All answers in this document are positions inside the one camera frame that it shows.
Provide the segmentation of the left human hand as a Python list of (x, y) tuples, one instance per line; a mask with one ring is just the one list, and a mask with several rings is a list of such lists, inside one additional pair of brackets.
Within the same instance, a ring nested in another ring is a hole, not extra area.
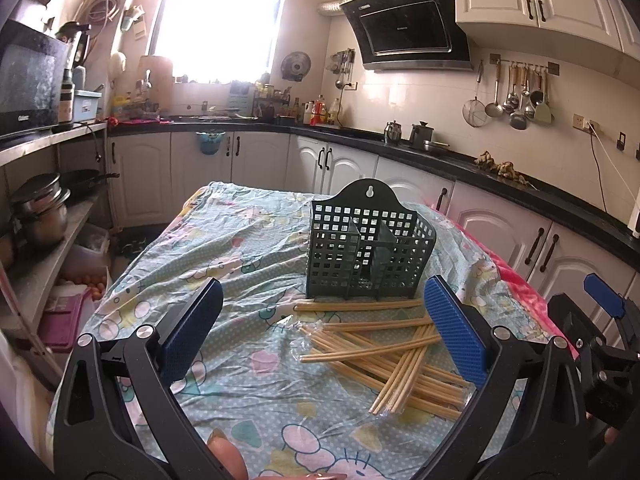
[[(213, 456), (220, 461), (221, 465), (224, 466), (224, 469), (231, 474), (233, 479), (248, 480), (250, 478), (240, 451), (221, 432), (214, 430), (209, 435), (207, 447), (213, 453)], [(279, 480), (345, 480), (346, 478), (346, 474), (303, 474), (302, 476), (293, 477), (265, 476), (265, 479)]]

